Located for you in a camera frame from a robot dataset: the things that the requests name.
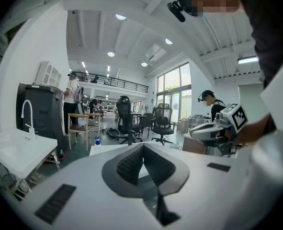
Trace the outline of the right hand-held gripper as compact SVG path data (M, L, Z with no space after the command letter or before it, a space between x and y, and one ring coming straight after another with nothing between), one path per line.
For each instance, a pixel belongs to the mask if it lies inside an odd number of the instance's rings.
M242 105L232 103L225 107L211 123L204 123L190 130L191 138L205 147L218 148L222 155L231 155L237 134L248 119Z

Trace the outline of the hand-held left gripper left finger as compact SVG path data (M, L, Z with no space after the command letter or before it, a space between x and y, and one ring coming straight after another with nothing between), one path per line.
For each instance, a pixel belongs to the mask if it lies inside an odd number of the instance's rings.
M143 166L143 144L138 144L108 160L102 168L102 178L116 194L141 198L138 188L139 172Z

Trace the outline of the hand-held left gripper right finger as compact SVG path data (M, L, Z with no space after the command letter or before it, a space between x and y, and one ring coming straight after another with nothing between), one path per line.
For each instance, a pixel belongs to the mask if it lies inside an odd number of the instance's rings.
M157 189L156 219L167 226L180 217L166 206L164 197L178 193L189 179L189 167L183 161L157 149L152 144L143 145L144 166Z

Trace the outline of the person's right forearm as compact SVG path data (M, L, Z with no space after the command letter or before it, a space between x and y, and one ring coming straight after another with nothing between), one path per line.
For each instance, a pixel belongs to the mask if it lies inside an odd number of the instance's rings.
M237 134L234 145L256 142L262 136L276 130L274 120L270 114L256 123L245 125Z

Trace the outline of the white sink with steel stand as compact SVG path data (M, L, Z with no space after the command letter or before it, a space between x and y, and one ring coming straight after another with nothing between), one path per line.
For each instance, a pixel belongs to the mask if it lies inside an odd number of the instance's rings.
M36 136L31 140L28 132L14 129L0 133L0 163L19 179L26 179L56 147L56 139Z

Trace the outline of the black office chair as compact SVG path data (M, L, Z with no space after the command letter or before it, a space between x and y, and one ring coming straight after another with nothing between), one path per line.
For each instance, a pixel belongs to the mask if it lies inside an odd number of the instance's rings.
M172 144L171 141L164 137L174 134L175 123L171 121L173 110L168 103L159 103L154 109L155 118L152 120L152 131L154 134L160 135L159 138L152 138L156 142L160 142L163 146L165 143Z
M127 96L120 96L118 102L116 103L116 107L119 115L118 131L120 133L116 139L123 139L121 144L124 144L129 140L129 131L132 130L132 142L142 142L142 138L139 137L141 124L133 124L129 98Z

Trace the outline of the large glass window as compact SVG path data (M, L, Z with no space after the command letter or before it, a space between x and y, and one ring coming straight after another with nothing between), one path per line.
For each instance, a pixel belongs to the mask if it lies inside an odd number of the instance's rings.
M168 104L172 109L172 122L191 116L192 82L189 63L157 77L156 104Z

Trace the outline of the wooden chair brown seat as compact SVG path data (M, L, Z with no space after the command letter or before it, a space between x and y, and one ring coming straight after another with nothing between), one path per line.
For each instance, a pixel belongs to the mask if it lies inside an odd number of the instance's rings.
M92 132L96 132L97 136L101 137L102 133L102 121L101 114L86 113L88 118L88 126Z
M71 118L83 118L84 124L80 125L72 125L71 124ZM88 126L88 119L89 116L87 114L81 115L81 114L68 114L68 143L69 143L69 149L72 150L71 146L71 133L81 133L84 135L84 141L85 141L85 147L86 151L89 151L89 139L91 137L91 127Z

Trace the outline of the steel slatted stand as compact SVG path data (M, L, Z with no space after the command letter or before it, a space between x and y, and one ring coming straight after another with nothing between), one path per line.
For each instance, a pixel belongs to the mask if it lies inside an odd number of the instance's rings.
M32 188L40 184L45 179L43 175L37 172L44 163L52 163L56 166L58 171L60 170L60 161L56 149L43 158L24 179L18 179L15 183L11 192L18 202L23 201L25 196L32 192Z

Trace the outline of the long tube ceiling light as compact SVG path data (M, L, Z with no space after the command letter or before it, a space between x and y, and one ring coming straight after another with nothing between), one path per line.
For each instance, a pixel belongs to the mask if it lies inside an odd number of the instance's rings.
M246 63L258 62L258 61L259 58L257 56L238 58L238 64L246 64Z

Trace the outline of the black mezzanine railing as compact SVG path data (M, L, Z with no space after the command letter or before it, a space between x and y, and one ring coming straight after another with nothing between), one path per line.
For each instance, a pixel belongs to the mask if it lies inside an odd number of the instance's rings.
M148 92L148 86L131 82L128 80L123 80L119 78L114 77L107 77L100 74L91 74L86 72L78 72L75 71L77 75L77 80L81 82L89 82L89 83L96 83L96 84L103 84L118 88L123 88L127 90L137 91L141 93L147 93Z

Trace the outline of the ceiling air conditioner unit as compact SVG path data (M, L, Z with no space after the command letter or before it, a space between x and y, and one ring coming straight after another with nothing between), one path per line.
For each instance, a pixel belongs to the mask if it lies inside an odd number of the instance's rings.
M160 45L153 44L152 47L145 53L148 61L156 62L166 54L166 50Z

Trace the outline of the black tall cabinet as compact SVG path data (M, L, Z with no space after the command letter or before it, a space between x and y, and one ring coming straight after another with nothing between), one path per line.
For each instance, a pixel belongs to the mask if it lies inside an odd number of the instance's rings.
M16 98L16 127L29 131L26 124L33 120L35 134L57 140L57 153L63 155L67 148L64 131L63 95L54 86L20 83Z

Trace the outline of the person's black shirt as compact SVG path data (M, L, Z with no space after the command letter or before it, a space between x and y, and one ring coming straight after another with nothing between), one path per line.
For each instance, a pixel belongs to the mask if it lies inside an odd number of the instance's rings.
M240 0L252 27L261 81L267 87L283 64L283 0Z

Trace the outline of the white wall shelf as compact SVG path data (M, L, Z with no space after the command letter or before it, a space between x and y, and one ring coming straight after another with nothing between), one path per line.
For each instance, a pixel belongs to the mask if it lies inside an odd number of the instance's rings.
M49 61L42 61L34 83L58 88L61 77L61 73Z

